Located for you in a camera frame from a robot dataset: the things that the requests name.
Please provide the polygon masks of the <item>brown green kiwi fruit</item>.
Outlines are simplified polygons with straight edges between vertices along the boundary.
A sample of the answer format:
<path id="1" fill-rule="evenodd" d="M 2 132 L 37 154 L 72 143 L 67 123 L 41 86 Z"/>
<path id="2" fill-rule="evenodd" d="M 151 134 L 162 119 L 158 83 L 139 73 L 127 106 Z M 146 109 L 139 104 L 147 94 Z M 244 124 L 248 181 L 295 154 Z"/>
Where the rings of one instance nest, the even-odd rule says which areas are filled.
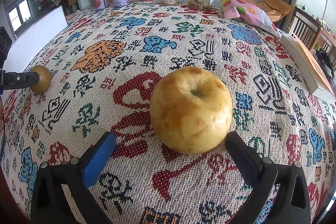
<path id="1" fill-rule="evenodd" d="M 30 89 L 36 94 L 42 94 L 46 92 L 51 83 L 50 71 L 42 65 L 34 66 L 31 71 L 36 72 L 39 75 L 39 80 L 37 84 L 31 85 Z"/>

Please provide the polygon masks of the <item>yellow pear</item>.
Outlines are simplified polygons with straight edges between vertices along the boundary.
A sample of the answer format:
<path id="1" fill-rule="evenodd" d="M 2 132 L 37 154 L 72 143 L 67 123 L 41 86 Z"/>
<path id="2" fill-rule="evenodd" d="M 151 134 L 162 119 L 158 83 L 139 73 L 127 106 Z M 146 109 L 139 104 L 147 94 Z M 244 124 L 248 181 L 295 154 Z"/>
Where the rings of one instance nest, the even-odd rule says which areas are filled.
<path id="1" fill-rule="evenodd" d="M 151 94 L 150 120 L 155 134 L 178 153 L 195 155 L 220 145 L 232 116 L 232 98 L 224 82 L 199 67 L 169 73 Z"/>

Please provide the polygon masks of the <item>white board panel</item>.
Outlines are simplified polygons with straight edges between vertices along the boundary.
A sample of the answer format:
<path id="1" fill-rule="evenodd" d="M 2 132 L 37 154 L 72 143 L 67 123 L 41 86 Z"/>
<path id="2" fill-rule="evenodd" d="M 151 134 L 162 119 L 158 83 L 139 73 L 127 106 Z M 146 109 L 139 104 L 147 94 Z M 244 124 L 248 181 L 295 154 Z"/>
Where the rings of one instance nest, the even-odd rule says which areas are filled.
<path id="1" fill-rule="evenodd" d="M 24 71 L 34 57 L 68 26 L 63 7 L 57 7 L 28 28 L 10 48 L 3 70 Z"/>

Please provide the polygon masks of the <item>patterned woven tablecloth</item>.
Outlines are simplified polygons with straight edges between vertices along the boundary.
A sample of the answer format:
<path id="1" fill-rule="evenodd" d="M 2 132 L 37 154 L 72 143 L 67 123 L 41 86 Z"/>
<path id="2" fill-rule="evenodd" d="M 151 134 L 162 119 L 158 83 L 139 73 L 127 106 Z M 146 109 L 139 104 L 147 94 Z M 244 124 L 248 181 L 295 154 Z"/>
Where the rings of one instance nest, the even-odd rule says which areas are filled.
<path id="1" fill-rule="evenodd" d="M 252 188 L 220 122 L 260 157 L 305 173 L 311 218 L 335 184 L 335 106 L 276 36 L 221 10 L 131 5 L 65 17 L 56 9 L 9 51 L 7 71 L 41 65 L 42 94 L 5 94 L 1 170 L 29 217 L 41 163 L 66 164 L 101 135 L 116 148 L 90 193 L 113 223 L 230 223 Z"/>

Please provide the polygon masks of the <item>wooden chair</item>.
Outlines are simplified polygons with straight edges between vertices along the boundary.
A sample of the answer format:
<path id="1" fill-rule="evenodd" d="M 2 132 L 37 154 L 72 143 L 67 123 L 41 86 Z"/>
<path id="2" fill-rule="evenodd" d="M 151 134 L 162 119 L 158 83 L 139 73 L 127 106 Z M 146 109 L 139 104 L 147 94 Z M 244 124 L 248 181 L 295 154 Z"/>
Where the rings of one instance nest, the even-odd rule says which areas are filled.
<path id="1" fill-rule="evenodd" d="M 319 18 L 295 6 L 289 25 L 289 34 L 297 36 L 309 50 L 318 46 L 328 54 L 335 71 L 335 36 Z"/>

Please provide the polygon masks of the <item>orange cushion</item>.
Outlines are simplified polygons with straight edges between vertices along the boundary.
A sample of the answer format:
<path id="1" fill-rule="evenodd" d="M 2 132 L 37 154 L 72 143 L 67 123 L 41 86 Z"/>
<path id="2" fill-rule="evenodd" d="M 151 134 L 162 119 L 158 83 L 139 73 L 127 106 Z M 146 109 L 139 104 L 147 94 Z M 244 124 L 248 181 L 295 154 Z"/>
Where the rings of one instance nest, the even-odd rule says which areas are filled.
<path id="1" fill-rule="evenodd" d="M 282 20 L 284 17 L 289 15 L 293 10 L 293 7 L 283 0 L 263 0 L 260 3 L 257 3 L 254 0 L 241 0 L 241 1 L 252 3 L 259 9 L 264 10 L 273 23 Z"/>

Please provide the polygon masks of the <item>pink fruit snack bag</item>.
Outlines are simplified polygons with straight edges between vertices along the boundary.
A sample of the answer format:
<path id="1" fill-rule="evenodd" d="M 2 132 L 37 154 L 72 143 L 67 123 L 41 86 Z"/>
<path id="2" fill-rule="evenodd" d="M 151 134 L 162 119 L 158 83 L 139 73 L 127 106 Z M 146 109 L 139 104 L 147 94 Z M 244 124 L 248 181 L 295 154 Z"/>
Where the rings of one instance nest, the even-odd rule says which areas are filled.
<path id="1" fill-rule="evenodd" d="M 223 14 L 227 19 L 241 18 L 248 24 L 259 27 L 270 34 L 281 38 L 282 34 L 272 23 L 266 12 L 252 3 L 242 0 L 219 0 L 222 4 Z"/>

